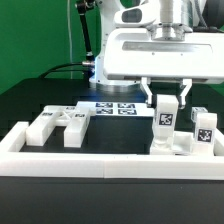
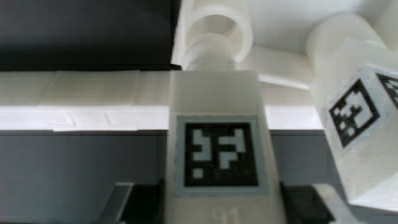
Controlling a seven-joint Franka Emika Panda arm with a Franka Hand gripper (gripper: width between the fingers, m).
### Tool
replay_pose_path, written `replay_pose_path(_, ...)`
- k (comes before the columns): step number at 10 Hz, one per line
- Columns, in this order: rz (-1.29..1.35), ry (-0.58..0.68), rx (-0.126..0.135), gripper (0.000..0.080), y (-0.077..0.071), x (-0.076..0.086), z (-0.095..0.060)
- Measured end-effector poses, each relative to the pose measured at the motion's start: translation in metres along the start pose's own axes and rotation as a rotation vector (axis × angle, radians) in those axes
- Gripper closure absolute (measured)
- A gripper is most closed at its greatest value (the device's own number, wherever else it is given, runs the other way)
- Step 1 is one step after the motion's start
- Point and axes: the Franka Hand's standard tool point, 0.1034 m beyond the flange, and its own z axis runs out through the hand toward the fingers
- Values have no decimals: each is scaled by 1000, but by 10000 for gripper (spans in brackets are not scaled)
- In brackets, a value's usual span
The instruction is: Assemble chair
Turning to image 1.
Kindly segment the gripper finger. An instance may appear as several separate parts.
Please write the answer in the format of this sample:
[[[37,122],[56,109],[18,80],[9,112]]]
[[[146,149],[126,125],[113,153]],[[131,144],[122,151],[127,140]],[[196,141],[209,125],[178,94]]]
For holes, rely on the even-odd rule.
[[[180,94],[178,96],[179,108],[184,109],[186,105],[186,96],[192,87],[191,79],[182,79],[180,82]]]
[[[153,106],[153,93],[150,89],[151,79],[147,77],[142,77],[140,81],[140,89],[146,97],[146,104],[148,107]]]

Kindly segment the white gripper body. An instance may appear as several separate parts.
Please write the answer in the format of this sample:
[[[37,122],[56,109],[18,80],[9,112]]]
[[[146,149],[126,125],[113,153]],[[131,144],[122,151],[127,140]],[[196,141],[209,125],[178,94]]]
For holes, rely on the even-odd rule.
[[[193,30],[191,0],[147,0],[114,14],[104,54],[109,79],[224,81],[224,34]]]

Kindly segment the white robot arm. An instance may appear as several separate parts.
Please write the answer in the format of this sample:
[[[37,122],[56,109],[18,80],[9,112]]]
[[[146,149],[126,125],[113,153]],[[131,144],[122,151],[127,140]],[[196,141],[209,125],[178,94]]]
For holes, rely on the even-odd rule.
[[[81,0],[80,14],[97,7],[101,51],[93,83],[106,87],[141,82],[153,104],[152,82],[178,82],[179,105],[194,83],[224,82],[224,0]]]

